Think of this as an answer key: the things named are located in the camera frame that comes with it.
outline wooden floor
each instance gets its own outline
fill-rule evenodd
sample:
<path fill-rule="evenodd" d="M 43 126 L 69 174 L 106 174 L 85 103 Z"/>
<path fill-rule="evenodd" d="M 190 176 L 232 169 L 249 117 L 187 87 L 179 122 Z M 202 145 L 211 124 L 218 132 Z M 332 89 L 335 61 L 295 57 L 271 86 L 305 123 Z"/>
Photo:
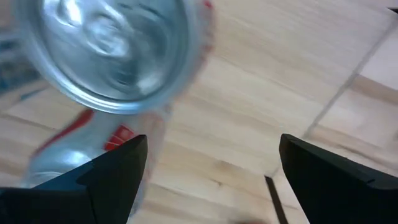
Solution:
<path fill-rule="evenodd" d="M 215 0 L 215 51 L 176 102 L 131 223 L 278 223 L 264 175 L 289 223 L 307 223 L 280 168 L 282 133 L 398 175 L 398 20 L 386 9 L 397 5 Z M 0 185 L 82 109 L 44 81 L 0 97 Z"/>

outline aluminum can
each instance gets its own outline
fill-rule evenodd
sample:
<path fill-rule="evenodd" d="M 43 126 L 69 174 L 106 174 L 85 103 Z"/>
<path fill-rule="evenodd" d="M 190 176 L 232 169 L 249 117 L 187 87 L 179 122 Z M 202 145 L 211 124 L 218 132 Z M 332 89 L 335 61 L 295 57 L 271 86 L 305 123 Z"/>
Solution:
<path fill-rule="evenodd" d="M 170 112 L 169 106 L 129 116 L 84 110 L 36 150 L 21 187 L 42 184 L 116 149 L 137 135 L 145 134 L 148 155 L 131 211 L 131 215 L 135 214 L 143 202 L 146 186 L 161 152 Z"/>
<path fill-rule="evenodd" d="M 138 114 L 193 81 L 213 42 L 209 0 L 14 0 L 23 49 L 61 92 Z"/>

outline can top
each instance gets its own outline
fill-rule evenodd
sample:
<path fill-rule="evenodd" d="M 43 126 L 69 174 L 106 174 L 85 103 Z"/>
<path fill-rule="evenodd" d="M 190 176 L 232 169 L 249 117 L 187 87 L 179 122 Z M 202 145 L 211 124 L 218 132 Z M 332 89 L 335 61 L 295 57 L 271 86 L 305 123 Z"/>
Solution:
<path fill-rule="evenodd" d="M 60 91 L 91 108 L 140 113 L 172 100 L 200 59 L 185 0 L 16 0 L 24 48 Z"/>

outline soda can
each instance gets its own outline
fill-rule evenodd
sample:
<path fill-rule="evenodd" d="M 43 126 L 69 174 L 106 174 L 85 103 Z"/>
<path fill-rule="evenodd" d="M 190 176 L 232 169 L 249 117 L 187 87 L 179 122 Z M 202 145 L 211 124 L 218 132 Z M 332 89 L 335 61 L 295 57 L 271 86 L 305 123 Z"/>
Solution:
<path fill-rule="evenodd" d="M 144 175 L 132 206 L 133 215 L 143 203 L 146 186 L 162 149 L 170 114 L 169 106 L 136 115 L 84 110 L 73 122 L 36 150 L 21 187 L 35 187 L 116 149 L 137 135 L 145 134 L 148 155 Z"/>
<path fill-rule="evenodd" d="M 14 0 L 23 49 L 62 93 L 138 114 L 186 89 L 213 42 L 209 0 Z"/>

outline can rim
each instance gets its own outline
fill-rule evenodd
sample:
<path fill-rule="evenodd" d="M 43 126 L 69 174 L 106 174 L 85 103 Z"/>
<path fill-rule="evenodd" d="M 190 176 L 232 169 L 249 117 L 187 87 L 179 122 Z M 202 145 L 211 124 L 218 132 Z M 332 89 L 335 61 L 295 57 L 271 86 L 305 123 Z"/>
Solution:
<path fill-rule="evenodd" d="M 197 24 L 197 14 L 194 3 L 179 0 L 184 9 L 184 16 L 187 19 L 187 49 L 185 51 L 185 61 L 179 69 L 178 78 L 175 78 L 167 88 L 161 88 L 156 93 L 137 101 L 121 101 L 105 96 L 98 95 L 76 86 L 51 60 L 47 48 L 37 37 L 37 30 L 32 23 L 32 9 L 26 7 L 26 2 L 31 0 L 15 0 L 14 14 L 19 25 L 18 33 L 22 42 L 22 49 L 27 54 L 28 59 L 34 64 L 36 69 L 62 93 L 71 99 L 88 106 L 90 108 L 114 114 L 137 114 L 149 110 L 155 106 L 161 106 L 172 101 L 185 88 L 187 83 L 193 79 L 200 60 L 201 30 Z"/>

